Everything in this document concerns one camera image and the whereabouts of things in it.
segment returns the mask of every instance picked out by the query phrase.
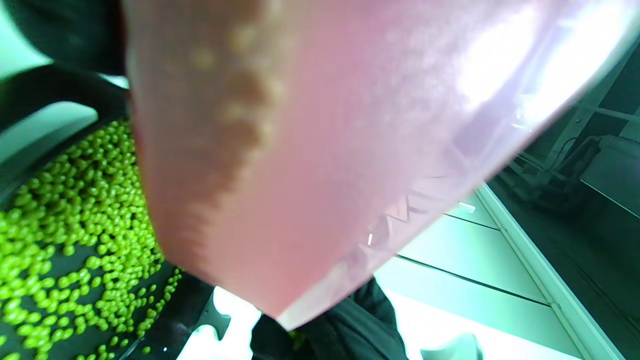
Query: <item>pink plastic bag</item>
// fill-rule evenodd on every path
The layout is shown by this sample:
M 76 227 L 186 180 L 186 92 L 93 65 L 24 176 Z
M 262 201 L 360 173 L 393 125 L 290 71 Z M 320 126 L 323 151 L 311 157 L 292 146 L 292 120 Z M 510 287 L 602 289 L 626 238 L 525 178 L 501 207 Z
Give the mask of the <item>pink plastic bag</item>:
M 433 197 L 424 228 L 608 64 L 637 6 L 125 1 L 166 257 L 286 329 L 311 320 L 416 235 L 368 241 L 414 181 Z

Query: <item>pile of green pellets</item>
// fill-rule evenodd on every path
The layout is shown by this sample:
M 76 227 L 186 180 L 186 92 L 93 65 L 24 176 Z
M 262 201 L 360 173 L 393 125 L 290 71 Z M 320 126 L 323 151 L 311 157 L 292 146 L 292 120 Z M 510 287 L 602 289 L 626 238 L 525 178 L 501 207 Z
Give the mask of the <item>pile of green pellets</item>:
M 73 356 L 114 359 L 171 299 L 178 269 L 148 284 L 163 263 L 130 127 L 110 123 L 48 163 L 0 212 L 0 358 L 46 360 L 56 344 L 94 329 L 115 336 Z M 11 341 L 22 349 L 3 350 Z

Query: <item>black tray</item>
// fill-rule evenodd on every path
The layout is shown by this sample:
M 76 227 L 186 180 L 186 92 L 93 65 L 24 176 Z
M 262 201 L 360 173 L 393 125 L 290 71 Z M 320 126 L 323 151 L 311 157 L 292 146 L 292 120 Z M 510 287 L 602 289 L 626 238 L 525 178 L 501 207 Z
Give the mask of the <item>black tray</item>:
M 43 85 L 55 83 L 55 86 Z M 31 179 L 44 165 L 64 153 L 78 141 L 106 126 L 112 121 L 126 117 L 126 90 L 119 88 L 98 75 L 59 67 L 55 64 L 27 70 L 5 81 L 3 96 L 11 101 L 0 99 L 0 133 L 18 123 L 30 114 L 59 101 L 74 101 L 94 108 L 98 119 L 88 125 L 86 121 L 71 122 L 66 126 L 47 133 L 39 140 L 29 144 L 4 163 L 0 163 L 0 211 L 6 211 L 15 192 Z M 93 255 L 94 249 L 83 249 L 73 257 L 52 258 L 54 267 L 52 276 L 63 275 L 80 267 L 83 259 Z M 165 263 L 161 270 L 149 279 L 141 281 L 138 288 L 157 284 L 160 292 L 174 267 Z M 99 298 L 102 286 L 92 289 L 87 298 Z M 49 359 L 75 359 L 78 354 L 92 354 L 98 345 L 108 343 L 114 336 L 129 339 L 125 348 L 111 348 L 116 359 L 158 359 L 174 360 L 178 357 L 191 333 L 201 325 L 211 325 L 222 339 L 230 323 L 230 317 L 221 315 L 215 308 L 212 296 L 214 287 L 196 277 L 183 272 L 175 293 L 149 329 L 145 337 L 137 340 L 135 334 L 115 334 L 100 331 L 95 327 L 87 328 L 81 335 L 74 335 L 67 341 L 56 344 L 49 352 Z M 29 310 L 38 310 L 34 304 L 23 302 Z M 134 313 L 136 323 L 144 317 L 143 311 Z M 0 334 L 8 337 L 2 346 L 2 354 L 20 352 L 22 358 L 30 358 L 33 352 L 25 351 L 9 325 L 0 321 Z M 142 354 L 143 347 L 150 347 L 150 354 Z

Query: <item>green plastic pellet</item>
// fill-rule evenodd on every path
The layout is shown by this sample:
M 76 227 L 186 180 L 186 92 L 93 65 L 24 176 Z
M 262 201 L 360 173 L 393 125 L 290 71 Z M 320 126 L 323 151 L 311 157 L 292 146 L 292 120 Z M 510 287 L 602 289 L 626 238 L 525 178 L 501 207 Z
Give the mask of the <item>green plastic pellet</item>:
M 71 295 L 71 290 L 70 289 L 64 289 L 60 292 L 60 300 L 67 300 L 69 298 L 69 295 Z
M 97 269 L 98 267 L 100 267 L 100 263 L 101 261 L 99 258 L 96 258 L 95 256 L 91 256 L 86 260 L 84 265 L 90 269 Z
M 58 303 L 57 302 L 51 302 L 49 304 L 49 306 L 46 307 L 45 309 L 48 313 L 55 313 L 56 311 L 59 311 L 58 309 Z
M 58 321 L 58 317 L 56 315 L 49 315 L 44 320 L 42 320 L 42 325 L 51 326 Z
M 14 352 L 2 358 L 2 360 L 20 360 L 20 354 Z
M 76 248 L 73 245 L 65 245 L 65 248 L 62 250 L 62 253 L 66 256 L 72 256 L 76 253 Z
M 44 275 L 51 271 L 52 268 L 51 261 L 47 260 L 42 263 L 42 268 L 40 269 L 40 274 Z
M 57 343 L 58 341 L 62 340 L 63 335 L 64 335 L 64 330 L 61 330 L 61 329 L 55 330 L 51 335 L 51 341 Z
M 53 289 L 49 292 L 49 300 L 60 301 L 60 290 Z
M 42 279 L 40 284 L 43 288 L 52 288 L 56 284 L 56 280 L 52 277 L 48 277 L 46 279 Z
M 73 336 L 74 332 L 75 332 L 75 330 L 73 330 L 71 328 L 65 329 L 65 331 L 62 334 L 62 338 L 63 339 L 69 339 L 71 336 Z
M 51 329 L 49 327 L 36 326 L 33 328 L 33 332 L 31 333 L 31 335 L 36 338 L 46 338 L 46 337 L 49 337 L 50 332 L 51 332 Z
M 40 313 L 31 313 L 27 316 L 25 320 L 30 323 L 35 323 L 35 322 L 39 322 L 40 319 L 42 319 L 42 315 Z
M 6 313 L 11 313 L 18 309 L 21 303 L 22 300 L 20 298 L 11 299 L 4 305 L 4 311 Z
M 69 318 L 66 316 L 63 316 L 58 320 L 58 326 L 66 327 L 67 325 L 69 325 L 69 322 L 70 322 Z
M 19 336 L 30 336 L 33 333 L 33 325 L 22 325 L 15 331 Z
M 65 276 L 60 277 L 58 279 L 58 287 L 60 287 L 60 288 L 66 288 L 67 286 L 70 285 L 70 283 L 71 282 L 69 281 L 69 279 L 67 279 L 67 277 L 65 277 Z
M 64 303 L 58 305 L 58 314 L 59 315 L 64 315 L 64 314 L 68 313 L 68 311 L 69 311 L 68 303 L 64 302 Z
M 79 279 L 80 279 L 80 276 L 78 275 L 77 272 L 71 272 L 67 275 L 67 280 L 69 280 L 70 284 L 77 282 Z
M 42 346 L 38 347 L 38 351 L 39 352 L 49 352 L 52 347 L 53 347 L 52 343 L 44 343 L 44 344 L 42 344 Z
M 6 300 L 11 297 L 12 291 L 8 286 L 0 286 L 0 300 Z
M 80 289 L 78 290 L 79 296 L 85 296 L 86 294 L 88 294 L 90 291 L 90 288 L 87 284 L 80 286 Z
M 22 342 L 24 348 L 36 348 L 38 347 L 40 340 L 33 337 L 28 337 Z
M 75 302 L 75 301 L 77 301 L 78 299 L 80 299 L 80 295 L 82 295 L 82 293 L 81 293 L 81 289 L 83 288 L 83 286 L 87 286 L 87 285 L 82 285 L 82 286 L 80 287 L 80 289 L 74 289 L 73 291 L 71 291 L 71 294 L 69 295 L 69 302 Z

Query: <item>green pellet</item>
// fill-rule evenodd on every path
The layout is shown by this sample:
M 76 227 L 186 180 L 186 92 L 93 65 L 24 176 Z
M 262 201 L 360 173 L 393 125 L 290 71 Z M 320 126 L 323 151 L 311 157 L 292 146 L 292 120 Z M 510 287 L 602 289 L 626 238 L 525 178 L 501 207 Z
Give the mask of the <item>green pellet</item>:
M 33 333 L 33 325 L 22 325 L 16 329 L 15 333 L 20 336 L 29 336 Z
M 42 320 L 42 325 L 51 326 L 58 321 L 58 317 L 56 315 L 49 315 L 44 320 Z
M 2 358 L 2 360 L 20 360 L 20 354 L 14 352 Z
M 35 322 L 39 322 L 40 319 L 42 319 L 42 315 L 40 313 L 31 313 L 27 316 L 25 320 L 30 323 L 35 323 Z
M 58 319 L 58 326 L 60 327 L 66 327 L 67 325 L 69 325 L 69 318 L 67 318 L 66 316 L 61 317 L 60 319 Z
M 74 329 L 81 334 L 87 326 L 137 331 L 144 337 L 182 277 L 179 269 L 173 271 L 168 286 L 161 287 L 163 297 L 149 296 L 156 291 L 155 284 L 134 291 L 142 279 L 160 271 L 164 256 L 145 211 L 133 151 L 128 124 L 109 124 L 47 164 L 18 189 L 14 207 L 0 211 L 0 254 L 5 255 L 0 268 L 3 319 L 26 336 L 25 347 L 37 348 L 36 360 L 44 360 L 53 343 L 71 338 Z M 78 246 L 93 247 L 98 256 L 89 256 L 85 268 L 65 276 L 40 279 L 51 272 L 50 259 L 57 252 L 77 257 Z M 103 270 L 104 277 L 96 274 Z M 95 307 L 77 303 L 91 287 L 103 283 L 107 291 Z M 46 311 L 45 316 L 23 309 L 22 296 L 31 297 Z M 135 322 L 132 316 L 139 310 L 147 318 Z M 67 313 L 76 317 L 74 329 L 51 329 L 68 327 Z M 126 344 L 128 340 L 120 341 L 120 346 Z M 114 356 L 103 352 L 100 358 Z M 96 358 L 94 354 L 79 360 Z

